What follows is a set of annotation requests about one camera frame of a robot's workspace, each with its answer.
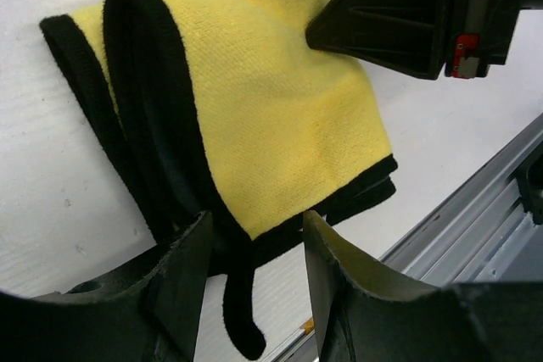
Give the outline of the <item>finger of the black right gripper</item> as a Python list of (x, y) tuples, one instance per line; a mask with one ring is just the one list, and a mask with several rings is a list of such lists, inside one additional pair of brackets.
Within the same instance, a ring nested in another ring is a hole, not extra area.
[(451, 0), (330, 0), (305, 37), (312, 49), (434, 80), (445, 62), (450, 11)]

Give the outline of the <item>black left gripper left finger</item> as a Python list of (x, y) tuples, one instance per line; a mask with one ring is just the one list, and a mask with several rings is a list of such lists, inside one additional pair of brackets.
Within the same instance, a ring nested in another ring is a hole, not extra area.
[(1, 295), (3, 361), (191, 361), (212, 216), (118, 268), (36, 298)]

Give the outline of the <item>yellow towel black trim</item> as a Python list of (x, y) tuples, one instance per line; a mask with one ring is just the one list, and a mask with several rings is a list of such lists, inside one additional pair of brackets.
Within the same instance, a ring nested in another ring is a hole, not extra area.
[(104, 0), (40, 30), (156, 240), (213, 216), (209, 273), (246, 359), (266, 349), (257, 268), (395, 193), (397, 163), (367, 75), (309, 48), (328, 0)]

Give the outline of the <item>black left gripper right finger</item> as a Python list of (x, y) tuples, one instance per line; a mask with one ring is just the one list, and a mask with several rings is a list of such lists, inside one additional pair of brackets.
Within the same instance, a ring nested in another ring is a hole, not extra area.
[(539, 282), (435, 287), (303, 215), (305, 264), (321, 361), (540, 361)]

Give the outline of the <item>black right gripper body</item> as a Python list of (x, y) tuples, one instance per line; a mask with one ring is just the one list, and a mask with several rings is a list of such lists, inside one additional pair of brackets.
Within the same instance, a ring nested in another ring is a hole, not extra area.
[(504, 65), (522, 10), (535, 0), (453, 0), (445, 76), (485, 78), (492, 65)]

